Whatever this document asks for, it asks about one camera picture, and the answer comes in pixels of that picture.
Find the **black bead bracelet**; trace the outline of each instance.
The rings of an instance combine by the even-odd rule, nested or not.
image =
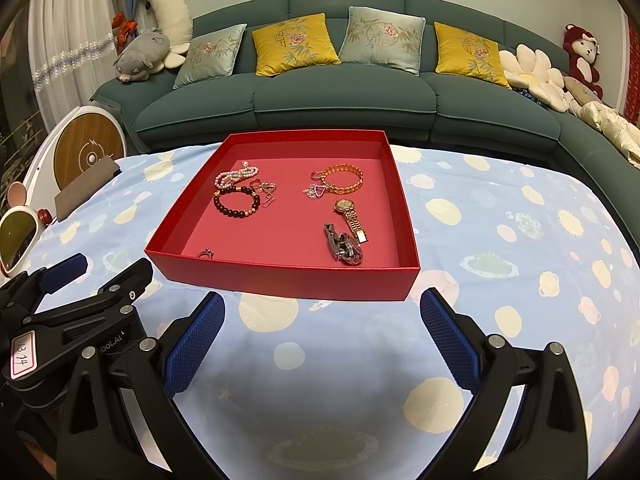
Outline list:
[[[226,195],[228,193],[245,193],[247,195],[250,195],[254,198],[254,204],[251,206],[251,209],[248,209],[247,211],[238,211],[237,209],[229,209],[227,207],[224,207],[220,202],[220,196]],[[216,206],[216,209],[223,215],[229,216],[231,218],[246,218],[247,216],[251,216],[256,211],[258,211],[258,208],[260,207],[260,197],[253,189],[247,186],[225,187],[224,189],[216,191],[213,194],[213,205]]]

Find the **label sticker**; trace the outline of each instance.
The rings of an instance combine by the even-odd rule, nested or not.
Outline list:
[[[37,366],[36,333],[31,330],[11,342],[11,378],[22,377],[35,370]]]

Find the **yellow pillow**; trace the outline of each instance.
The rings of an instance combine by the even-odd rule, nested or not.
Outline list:
[[[324,14],[291,18],[254,30],[255,75],[276,75],[292,68],[338,64],[340,59],[324,24]]]
[[[434,26],[438,36],[437,73],[466,75],[511,88],[495,41],[443,23]]]

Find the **red wall decoration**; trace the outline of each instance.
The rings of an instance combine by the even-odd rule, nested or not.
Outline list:
[[[638,124],[640,115],[640,36],[629,21],[629,82],[626,86],[625,119]]]

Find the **light blue pillow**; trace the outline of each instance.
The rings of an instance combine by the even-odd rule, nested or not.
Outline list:
[[[343,63],[389,66],[418,75],[426,20],[370,7],[349,7],[338,57]]]
[[[245,29],[246,23],[242,23],[193,38],[174,88],[231,75]]]

